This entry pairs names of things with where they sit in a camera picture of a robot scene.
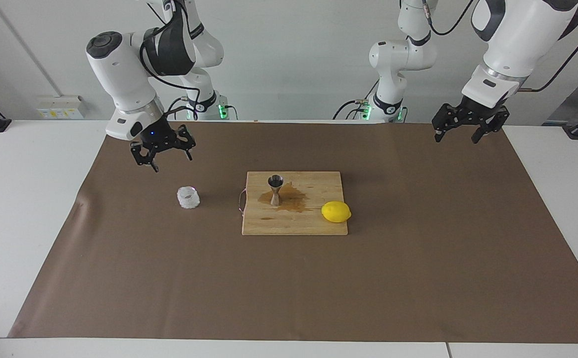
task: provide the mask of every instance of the white junction box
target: white junction box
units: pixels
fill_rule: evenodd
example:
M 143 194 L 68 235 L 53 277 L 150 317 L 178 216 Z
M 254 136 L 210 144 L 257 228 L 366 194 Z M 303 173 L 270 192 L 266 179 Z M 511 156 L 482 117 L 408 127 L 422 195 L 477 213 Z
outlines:
M 84 105 L 78 95 L 37 97 L 37 111 L 44 119 L 83 119 Z

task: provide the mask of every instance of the wet stain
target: wet stain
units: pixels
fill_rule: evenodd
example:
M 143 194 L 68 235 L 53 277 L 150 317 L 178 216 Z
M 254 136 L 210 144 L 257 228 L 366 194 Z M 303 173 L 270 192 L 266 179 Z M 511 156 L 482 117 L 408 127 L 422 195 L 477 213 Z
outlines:
M 297 190 L 297 188 L 293 186 L 293 182 L 284 184 L 284 186 L 280 189 L 280 199 L 282 199 L 282 203 L 277 208 L 271 206 L 271 197 L 273 197 L 273 192 L 269 190 L 268 192 L 260 195 L 258 201 L 263 204 L 267 204 L 269 208 L 274 208 L 276 211 L 287 210 L 296 213 L 312 211 L 311 209 L 307 209 L 307 199 L 309 198 L 305 193 Z

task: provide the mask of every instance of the jigger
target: jigger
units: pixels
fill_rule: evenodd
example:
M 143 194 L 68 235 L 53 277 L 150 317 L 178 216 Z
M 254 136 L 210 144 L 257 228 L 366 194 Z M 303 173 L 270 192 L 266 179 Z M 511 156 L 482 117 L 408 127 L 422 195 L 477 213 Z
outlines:
M 280 206 L 282 202 L 282 199 L 280 199 L 280 188 L 284 185 L 284 179 L 279 175 L 271 175 L 268 183 L 273 192 L 273 197 L 271 197 L 271 206 Z

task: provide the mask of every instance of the white table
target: white table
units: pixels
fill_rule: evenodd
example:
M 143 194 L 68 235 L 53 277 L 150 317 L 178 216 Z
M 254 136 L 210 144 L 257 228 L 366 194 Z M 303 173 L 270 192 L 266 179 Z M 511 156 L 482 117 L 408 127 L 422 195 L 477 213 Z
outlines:
M 104 139 L 105 125 L 104 121 L 19 121 L 0 134 L 0 337 L 11 328 L 68 216 Z M 578 259 L 578 141 L 569 140 L 561 129 L 552 127 L 507 127 L 505 132 Z M 521 354 L 531 358 L 578 358 L 578 345 L 563 347 L 449 345 L 453 358 Z M 24 357 L 448 358 L 444 343 L 0 339 L 0 357 L 10 356 L 9 352 Z

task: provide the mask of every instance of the yellow lemon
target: yellow lemon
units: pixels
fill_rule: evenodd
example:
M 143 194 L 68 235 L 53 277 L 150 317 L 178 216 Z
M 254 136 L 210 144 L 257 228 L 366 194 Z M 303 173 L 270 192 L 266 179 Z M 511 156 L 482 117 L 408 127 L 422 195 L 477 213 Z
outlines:
M 350 208 L 345 202 L 329 201 L 322 206 L 322 216 L 330 222 L 345 222 L 350 219 Z

